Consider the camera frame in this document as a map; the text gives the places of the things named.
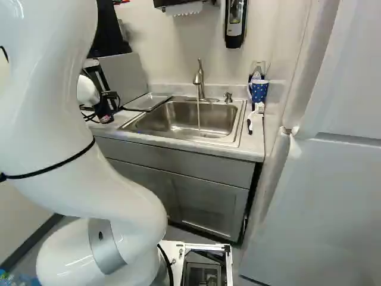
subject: faucet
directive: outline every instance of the faucet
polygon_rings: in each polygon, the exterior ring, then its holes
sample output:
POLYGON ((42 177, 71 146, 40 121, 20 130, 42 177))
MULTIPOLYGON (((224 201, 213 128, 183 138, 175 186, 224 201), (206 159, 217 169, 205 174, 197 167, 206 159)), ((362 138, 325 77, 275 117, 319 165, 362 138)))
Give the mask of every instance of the faucet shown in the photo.
POLYGON ((218 102, 216 98, 205 98, 205 82, 204 82, 204 69, 202 68, 201 59, 198 58, 198 71, 193 78, 193 84, 198 87, 198 99, 200 101, 218 102))

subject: gray cabinet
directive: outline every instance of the gray cabinet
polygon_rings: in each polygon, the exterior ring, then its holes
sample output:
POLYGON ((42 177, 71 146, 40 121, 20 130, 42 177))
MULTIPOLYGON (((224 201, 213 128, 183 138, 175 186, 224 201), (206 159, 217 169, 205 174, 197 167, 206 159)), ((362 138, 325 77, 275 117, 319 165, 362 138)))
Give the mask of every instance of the gray cabinet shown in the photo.
POLYGON ((181 222, 170 173, 112 159, 108 161, 119 174, 152 191, 163 203, 170 219, 181 222))
POLYGON ((109 159, 123 176, 163 202, 171 220, 237 241, 248 190, 109 159))
POLYGON ((248 190, 187 176, 173 176, 182 222, 237 241, 248 190))
POLYGON ((96 137, 107 158, 250 189, 255 163, 96 137))

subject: countertop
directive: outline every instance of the countertop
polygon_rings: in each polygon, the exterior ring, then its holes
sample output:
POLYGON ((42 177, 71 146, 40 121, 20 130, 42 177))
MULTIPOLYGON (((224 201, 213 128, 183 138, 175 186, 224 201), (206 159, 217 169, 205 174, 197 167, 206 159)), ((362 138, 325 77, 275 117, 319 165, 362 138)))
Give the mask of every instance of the countertop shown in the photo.
MULTIPOLYGON (((233 98, 233 100, 243 100, 242 97, 233 98)), ((88 125, 94 136, 111 138, 122 141, 141 143, 159 147, 172 148, 183 151, 197 152, 202 154, 235 158, 239 160, 263 162, 264 160, 264 133, 263 133, 263 115, 258 114, 253 119, 253 134, 249 135, 246 119, 251 112, 251 104, 245 103, 245 113, 242 127, 241 138, 238 147, 224 145, 208 144, 204 142, 193 142, 188 140, 164 138, 153 135, 138 134, 119 130, 119 127, 126 122, 140 115, 139 111, 119 111, 114 115, 115 120, 107 125, 88 122, 88 125)))

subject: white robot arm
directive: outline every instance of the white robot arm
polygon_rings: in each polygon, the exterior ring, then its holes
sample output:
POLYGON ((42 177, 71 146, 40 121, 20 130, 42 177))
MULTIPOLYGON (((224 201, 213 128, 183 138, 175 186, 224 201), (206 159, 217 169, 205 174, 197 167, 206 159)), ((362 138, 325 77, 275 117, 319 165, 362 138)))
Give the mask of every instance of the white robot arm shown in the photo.
POLYGON ((0 172, 35 203, 83 218, 43 244, 43 285, 147 286, 159 267, 164 207, 109 165, 78 110, 96 22, 95 0, 0 0, 0 46, 10 62, 0 172))

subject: running water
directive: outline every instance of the running water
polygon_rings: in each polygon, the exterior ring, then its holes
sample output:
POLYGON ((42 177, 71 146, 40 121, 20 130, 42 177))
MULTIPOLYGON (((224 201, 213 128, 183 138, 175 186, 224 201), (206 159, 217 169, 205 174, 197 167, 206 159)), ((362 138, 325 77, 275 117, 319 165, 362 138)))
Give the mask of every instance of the running water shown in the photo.
POLYGON ((201 127, 200 127, 200 100, 197 97, 197 124, 198 124, 198 135, 201 137, 201 127))

